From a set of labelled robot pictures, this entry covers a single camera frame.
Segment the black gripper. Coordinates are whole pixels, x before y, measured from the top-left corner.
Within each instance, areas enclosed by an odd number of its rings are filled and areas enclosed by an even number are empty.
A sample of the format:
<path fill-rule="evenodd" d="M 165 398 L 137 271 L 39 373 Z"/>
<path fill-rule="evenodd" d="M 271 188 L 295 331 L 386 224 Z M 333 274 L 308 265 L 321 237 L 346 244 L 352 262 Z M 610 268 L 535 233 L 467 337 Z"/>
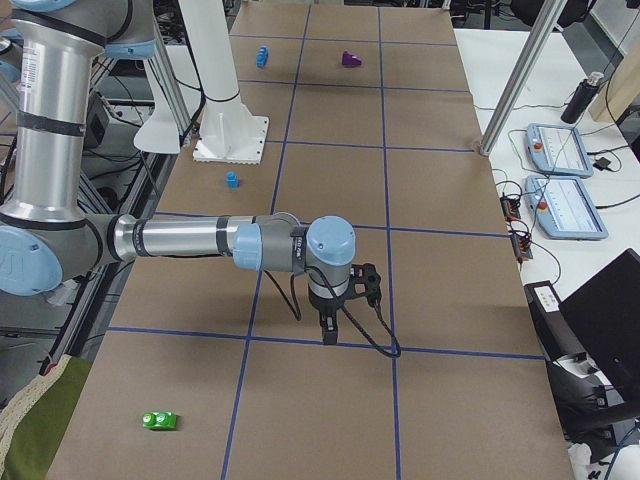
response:
<path fill-rule="evenodd" d="M 308 297 L 311 305 L 321 314 L 322 342 L 324 345 L 337 344 L 337 322 L 338 310 L 344 305 L 346 295 L 338 295 L 334 298 L 328 291 L 328 297 L 316 294 L 308 288 Z"/>

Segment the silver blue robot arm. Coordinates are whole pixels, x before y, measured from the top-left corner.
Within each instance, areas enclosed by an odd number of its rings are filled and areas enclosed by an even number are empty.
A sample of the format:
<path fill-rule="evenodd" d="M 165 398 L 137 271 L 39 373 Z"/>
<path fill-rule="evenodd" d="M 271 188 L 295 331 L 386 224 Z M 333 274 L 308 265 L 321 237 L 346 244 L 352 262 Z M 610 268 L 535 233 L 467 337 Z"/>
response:
<path fill-rule="evenodd" d="M 17 1 L 23 38 L 14 188 L 1 207 L 1 288 L 31 296 L 138 257 L 229 257 L 255 271 L 306 275 L 323 341 L 355 295 L 355 232 L 337 216 L 169 220 L 87 214 L 77 204 L 93 60 L 150 58 L 149 1 Z"/>

